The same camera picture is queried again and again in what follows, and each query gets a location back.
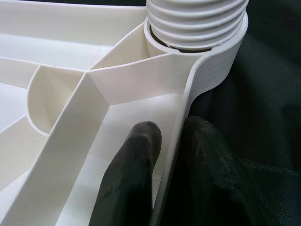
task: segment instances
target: white plastic part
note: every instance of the white plastic part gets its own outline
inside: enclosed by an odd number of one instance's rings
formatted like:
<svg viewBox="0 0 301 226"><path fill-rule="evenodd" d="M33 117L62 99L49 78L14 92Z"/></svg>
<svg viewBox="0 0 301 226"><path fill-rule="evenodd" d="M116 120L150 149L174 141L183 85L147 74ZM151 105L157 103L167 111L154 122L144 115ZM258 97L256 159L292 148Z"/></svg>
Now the white plastic part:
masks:
<svg viewBox="0 0 301 226"><path fill-rule="evenodd" d="M83 72L40 66L28 87L27 118L41 134L52 129Z"/></svg>
<svg viewBox="0 0 301 226"><path fill-rule="evenodd" d="M0 1L0 18L9 15L14 15L10 26L0 20L0 37L18 36L24 49L32 46L31 38L47 40L38 42L42 48L33 48L34 54L58 40L111 50L93 53L89 63L81 63L87 56L84 48L83 55L71 51L70 60L53 51L43 55L43 61L30 51L28 56L15 52L9 59L12 55L0 50L0 65L12 65L0 74L0 82L28 89L29 119L21 118L0 134L0 154L12 153L8 158L14 163L11 178L0 189L0 210L5 214L0 225L87 226L107 166L141 121L154 121L162 132L153 174L151 225L157 225L183 121L193 99L227 76L246 32L246 14L229 40L203 53L182 53L159 44L145 7ZM60 66L71 68L58 68L56 57ZM25 135L20 125L30 132ZM14 152L4 148L14 145ZM27 164L19 153L23 146L33 151ZM20 167L13 153L20 156ZM27 169L29 175L22 176Z"/></svg>
<svg viewBox="0 0 301 226"><path fill-rule="evenodd" d="M37 67L0 58L0 131L25 115L26 88Z"/></svg>
<svg viewBox="0 0 301 226"><path fill-rule="evenodd" d="M0 34L0 57L85 70L112 48L61 40Z"/></svg>
<svg viewBox="0 0 301 226"><path fill-rule="evenodd" d="M167 46L210 50L238 32L248 0L147 0L153 33Z"/></svg>

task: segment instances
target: black fabric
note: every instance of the black fabric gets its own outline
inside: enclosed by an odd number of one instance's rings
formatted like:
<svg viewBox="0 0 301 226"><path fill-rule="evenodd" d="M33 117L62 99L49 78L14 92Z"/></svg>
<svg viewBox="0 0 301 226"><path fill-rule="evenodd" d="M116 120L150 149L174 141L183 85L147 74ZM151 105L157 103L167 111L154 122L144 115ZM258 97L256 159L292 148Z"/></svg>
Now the black fabric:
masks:
<svg viewBox="0 0 301 226"><path fill-rule="evenodd" d="M162 226L280 225L250 172L213 125L197 116L188 117L179 155L186 172L177 171L174 176L185 180L185 192L171 183ZM175 208L175 200L183 205Z"/></svg>
<svg viewBox="0 0 301 226"><path fill-rule="evenodd" d="M243 159L283 226L301 225L301 2L251 0L227 79L190 115L210 121Z"/></svg>

